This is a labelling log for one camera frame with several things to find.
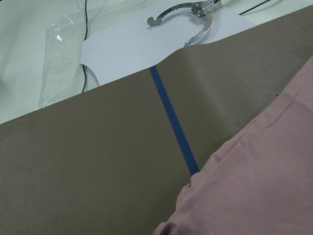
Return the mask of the clear plastic bag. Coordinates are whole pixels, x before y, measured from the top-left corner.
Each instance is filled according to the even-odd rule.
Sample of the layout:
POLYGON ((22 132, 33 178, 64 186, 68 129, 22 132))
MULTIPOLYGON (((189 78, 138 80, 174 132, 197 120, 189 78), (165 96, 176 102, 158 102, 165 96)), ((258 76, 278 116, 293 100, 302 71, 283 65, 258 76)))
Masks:
POLYGON ((38 109, 82 92, 85 77, 80 54, 85 32, 83 13, 60 17, 47 29, 38 109))

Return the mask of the pink Snoopy t-shirt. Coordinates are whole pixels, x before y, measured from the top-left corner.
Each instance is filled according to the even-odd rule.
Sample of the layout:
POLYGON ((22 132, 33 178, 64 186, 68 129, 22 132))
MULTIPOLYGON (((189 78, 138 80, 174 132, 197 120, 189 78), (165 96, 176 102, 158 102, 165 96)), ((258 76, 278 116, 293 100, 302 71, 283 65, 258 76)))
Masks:
POLYGON ((156 235, 313 232, 313 61, 213 153, 156 235))

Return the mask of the metal reacher grabber tool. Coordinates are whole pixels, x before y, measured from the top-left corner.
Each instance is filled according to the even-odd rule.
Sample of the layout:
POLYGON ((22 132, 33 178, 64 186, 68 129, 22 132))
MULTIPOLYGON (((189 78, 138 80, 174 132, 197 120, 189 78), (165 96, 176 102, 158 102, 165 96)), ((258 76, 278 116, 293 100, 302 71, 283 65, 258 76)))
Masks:
POLYGON ((156 35, 157 40, 190 46, 209 33, 220 5, 220 0, 176 3, 147 18, 149 31, 156 35))

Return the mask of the white paper sheet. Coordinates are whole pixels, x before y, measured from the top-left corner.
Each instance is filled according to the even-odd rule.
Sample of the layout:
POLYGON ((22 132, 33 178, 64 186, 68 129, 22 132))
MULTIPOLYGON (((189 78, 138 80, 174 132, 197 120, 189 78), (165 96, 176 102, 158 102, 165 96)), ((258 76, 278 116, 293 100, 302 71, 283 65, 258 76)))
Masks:
POLYGON ((157 40, 147 18, 170 4, 156 3, 135 16, 97 32, 83 42, 80 63, 95 75, 100 86, 147 69, 183 45, 157 40))

